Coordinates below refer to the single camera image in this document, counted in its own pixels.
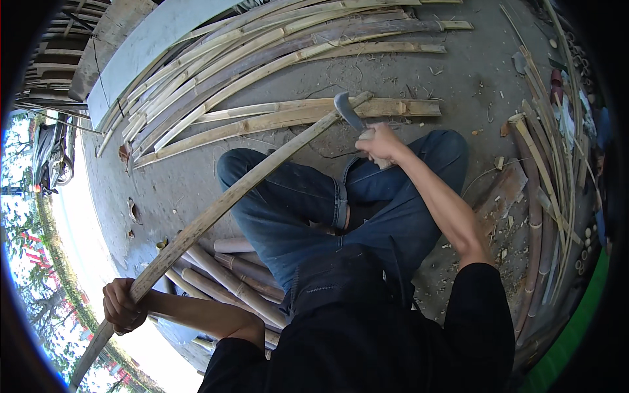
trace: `scooter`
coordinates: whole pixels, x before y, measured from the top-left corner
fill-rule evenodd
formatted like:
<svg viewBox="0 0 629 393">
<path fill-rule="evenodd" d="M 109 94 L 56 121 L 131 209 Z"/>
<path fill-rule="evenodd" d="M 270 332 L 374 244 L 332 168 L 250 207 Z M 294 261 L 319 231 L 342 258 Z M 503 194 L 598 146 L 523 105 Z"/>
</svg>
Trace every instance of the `scooter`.
<svg viewBox="0 0 629 393">
<path fill-rule="evenodd" d="M 55 187 L 66 185 L 74 175 L 70 157 L 65 155 L 64 125 L 40 125 L 33 138 L 33 190 L 58 194 Z"/>
</svg>

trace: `blue jeans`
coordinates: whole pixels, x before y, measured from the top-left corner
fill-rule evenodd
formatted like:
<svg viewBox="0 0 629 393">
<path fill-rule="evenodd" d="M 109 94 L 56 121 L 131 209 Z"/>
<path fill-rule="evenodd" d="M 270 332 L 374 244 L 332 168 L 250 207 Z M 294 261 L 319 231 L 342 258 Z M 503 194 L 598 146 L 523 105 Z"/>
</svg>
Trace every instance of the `blue jeans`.
<svg viewBox="0 0 629 393">
<path fill-rule="evenodd" d="M 467 172 L 467 143 L 452 130 L 434 130 L 408 147 L 456 193 Z M 218 177 L 226 190 L 266 156 L 237 148 L 218 161 Z M 347 205 L 391 202 L 356 230 L 332 236 L 308 225 L 308 220 L 343 228 Z M 320 255 L 325 258 L 344 245 L 369 247 L 386 265 L 396 263 L 409 282 L 441 236 L 419 192 L 399 167 L 380 170 L 368 160 L 353 159 L 342 180 L 292 162 L 282 164 L 231 209 L 243 234 L 288 292 L 297 266 Z M 399 247 L 393 255 L 392 236 Z"/>
</svg>

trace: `black shirt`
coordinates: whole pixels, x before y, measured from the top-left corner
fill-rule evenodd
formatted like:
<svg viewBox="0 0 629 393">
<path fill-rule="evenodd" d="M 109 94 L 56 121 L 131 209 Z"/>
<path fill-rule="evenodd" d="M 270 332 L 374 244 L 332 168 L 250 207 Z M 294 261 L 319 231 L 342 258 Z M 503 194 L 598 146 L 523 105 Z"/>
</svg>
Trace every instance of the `black shirt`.
<svg viewBox="0 0 629 393">
<path fill-rule="evenodd" d="M 220 340 L 199 392 L 500 391 L 514 351 L 498 271 L 474 263 L 455 279 L 443 328 L 395 305 L 328 304 L 297 315 L 271 360 Z"/>
</svg>

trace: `hand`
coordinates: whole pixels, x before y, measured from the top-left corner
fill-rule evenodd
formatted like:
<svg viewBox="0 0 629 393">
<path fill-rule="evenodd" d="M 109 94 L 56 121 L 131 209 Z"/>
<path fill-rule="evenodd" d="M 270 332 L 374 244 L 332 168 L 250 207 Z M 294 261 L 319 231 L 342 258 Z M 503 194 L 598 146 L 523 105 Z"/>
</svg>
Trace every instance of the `hand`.
<svg viewBox="0 0 629 393">
<path fill-rule="evenodd" d="M 114 279 L 103 287 L 105 319 L 114 325 L 114 331 L 123 335 L 133 331 L 147 318 L 147 310 L 135 304 L 129 296 L 132 278 Z"/>
<path fill-rule="evenodd" d="M 369 128 L 374 129 L 374 137 L 370 140 L 356 141 L 356 148 L 367 153 L 369 160 L 373 161 L 375 157 L 396 163 L 400 154 L 409 150 L 386 123 L 369 125 Z"/>
</svg>

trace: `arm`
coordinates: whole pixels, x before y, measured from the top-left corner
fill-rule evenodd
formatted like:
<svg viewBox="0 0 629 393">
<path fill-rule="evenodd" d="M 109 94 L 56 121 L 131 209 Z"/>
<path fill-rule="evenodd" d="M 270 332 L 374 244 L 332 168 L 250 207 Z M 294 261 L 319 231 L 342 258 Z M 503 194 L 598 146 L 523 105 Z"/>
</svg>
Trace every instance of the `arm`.
<svg viewBox="0 0 629 393">
<path fill-rule="evenodd" d="M 372 125 L 371 140 L 359 140 L 356 148 L 372 157 L 392 160 L 411 179 L 435 223 L 461 256 L 459 270 L 472 263 L 493 265 L 484 236 L 472 209 L 420 160 L 385 123 Z"/>
<path fill-rule="evenodd" d="M 129 297 L 133 279 L 114 279 L 103 287 L 105 318 L 119 335 L 139 327 L 147 314 L 202 331 L 217 339 L 241 338 L 264 351 L 264 322 L 239 307 L 151 290 L 138 304 Z"/>
</svg>

